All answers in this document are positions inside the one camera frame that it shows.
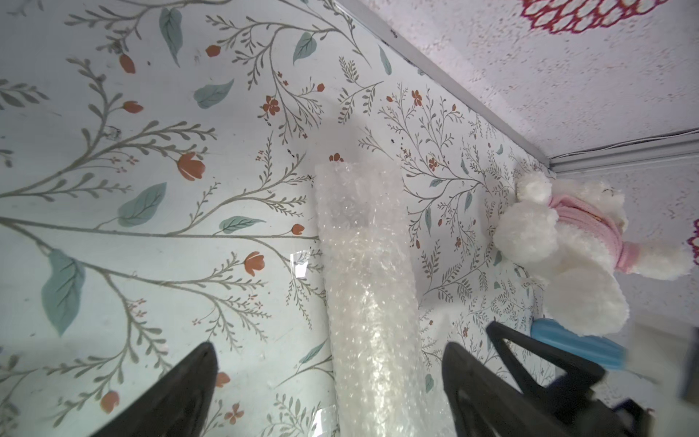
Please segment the blue vase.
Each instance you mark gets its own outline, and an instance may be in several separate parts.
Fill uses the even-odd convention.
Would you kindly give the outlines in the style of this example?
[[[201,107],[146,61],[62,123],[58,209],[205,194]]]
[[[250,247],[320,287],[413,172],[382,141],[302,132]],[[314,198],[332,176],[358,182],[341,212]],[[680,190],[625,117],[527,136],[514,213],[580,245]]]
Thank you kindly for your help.
[[[606,370],[621,371],[625,368],[625,349],[604,337],[579,336],[566,330],[552,319],[535,320],[531,337],[562,351],[595,362]]]

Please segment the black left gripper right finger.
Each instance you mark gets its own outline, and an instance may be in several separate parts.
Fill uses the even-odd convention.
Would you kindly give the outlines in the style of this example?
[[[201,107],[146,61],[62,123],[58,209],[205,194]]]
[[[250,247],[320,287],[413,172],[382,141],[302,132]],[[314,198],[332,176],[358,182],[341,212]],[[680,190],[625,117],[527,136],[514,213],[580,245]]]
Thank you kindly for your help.
[[[442,380],[458,436],[569,434],[455,342],[444,348]]]

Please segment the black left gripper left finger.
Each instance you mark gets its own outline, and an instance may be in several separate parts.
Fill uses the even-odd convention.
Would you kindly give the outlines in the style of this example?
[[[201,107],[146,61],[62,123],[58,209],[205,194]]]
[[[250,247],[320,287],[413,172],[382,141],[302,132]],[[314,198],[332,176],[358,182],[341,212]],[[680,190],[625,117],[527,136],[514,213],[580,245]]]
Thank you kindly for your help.
[[[95,435],[200,436],[217,375],[215,348],[212,343],[203,342]]]

